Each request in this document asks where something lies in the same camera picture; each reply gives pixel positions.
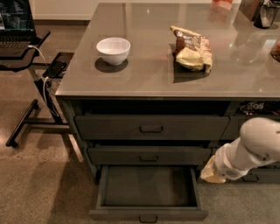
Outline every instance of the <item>rolling laptop stand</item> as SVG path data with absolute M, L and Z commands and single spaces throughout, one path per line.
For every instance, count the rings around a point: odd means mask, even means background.
M 43 30 L 43 31 L 38 30 L 37 42 L 34 44 L 34 46 L 39 48 L 49 35 L 50 35 L 50 32 L 47 30 Z M 43 97 L 43 99 L 45 99 L 46 106 L 49 109 L 54 109 L 55 111 L 58 111 L 56 109 L 53 101 L 50 100 L 48 91 L 45 91 L 45 96 L 44 96 L 44 82 L 36 71 L 42 70 L 42 69 L 46 70 L 46 64 L 45 63 L 33 63 L 33 59 L 38 55 L 39 54 L 36 51 L 36 49 L 29 49 L 28 52 L 26 53 L 26 55 L 22 59 L 0 60 L 0 70 L 18 72 L 18 71 L 28 68 L 28 70 L 34 80 L 34 84 L 35 84 L 37 90 L 39 91 L 39 93 Z M 73 56 L 72 53 L 60 52 L 56 56 L 56 58 L 53 60 L 53 62 L 55 62 L 57 60 L 63 60 L 68 65 L 72 56 Z M 55 114 L 51 113 L 52 119 L 29 117 L 31 115 L 32 111 L 34 109 L 38 109 L 38 108 L 39 108 L 38 100 L 34 99 L 32 101 L 32 103 L 30 104 L 29 108 L 26 110 L 22 119 L 17 124 L 17 127 L 14 129 L 13 133 L 11 134 L 9 140 L 6 143 L 6 146 L 8 146 L 8 147 L 18 146 L 18 143 L 16 142 L 16 138 L 17 138 L 20 130 L 24 127 L 25 124 L 67 125 L 67 123 L 63 122 L 62 118 L 60 117 L 60 114 L 55 115 Z

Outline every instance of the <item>snack bag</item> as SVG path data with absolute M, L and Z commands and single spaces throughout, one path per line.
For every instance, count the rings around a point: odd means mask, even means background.
M 176 61 L 191 71 L 205 69 L 210 73 L 213 64 L 209 40 L 194 31 L 171 26 L 176 36 Z

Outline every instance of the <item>floor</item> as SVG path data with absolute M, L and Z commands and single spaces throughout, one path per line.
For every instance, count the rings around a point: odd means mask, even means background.
M 52 32 L 41 47 L 47 62 L 58 52 L 74 52 L 86 29 L 85 25 L 70 24 L 40 27 Z M 35 60 L 43 62 L 41 57 Z M 88 216 L 98 187 L 68 129 L 27 126 L 17 138 L 17 148 L 5 146 L 34 98 L 40 106 L 36 116 L 50 114 L 28 70 L 0 72 L 0 77 L 0 223 L 99 223 Z M 198 183 L 198 190 L 201 206 L 209 216 L 190 224 L 280 221 L 279 184 Z

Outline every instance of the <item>food package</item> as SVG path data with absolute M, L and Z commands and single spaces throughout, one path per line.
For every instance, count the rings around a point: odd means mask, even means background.
M 226 183 L 226 179 L 219 175 L 217 168 L 215 167 L 214 160 L 215 160 L 215 155 L 213 155 L 209 159 L 206 166 L 201 171 L 200 178 L 208 183 L 214 183 L 214 184 Z
M 171 26 L 176 36 L 176 61 L 191 71 L 205 70 L 210 73 L 212 68 L 212 52 L 209 40 L 194 31 Z

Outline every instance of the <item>drawer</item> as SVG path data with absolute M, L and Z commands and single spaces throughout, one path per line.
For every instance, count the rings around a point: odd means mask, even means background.
M 95 221 L 203 221 L 190 166 L 103 166 Z
M 210 149 L 178 146 L 102 146 L 87 150 L 93 165 L 203 165 Z
M 279 169 L 252 169 L 251 175 L 255 176 L 260 183 L 280 183 Z
M 219 140 L 228 117 L 216 115 L 79 115 L 84 140 Z
M 277 115 L 236 115 L 230 116 L 230 122 L 221 136 L 220 140 L 235 140 L 239 137 L 239 130 L 241 126 L 249 119 L 254 117 L 266 117 L 271 120 L 280 122 L 280 119 Z

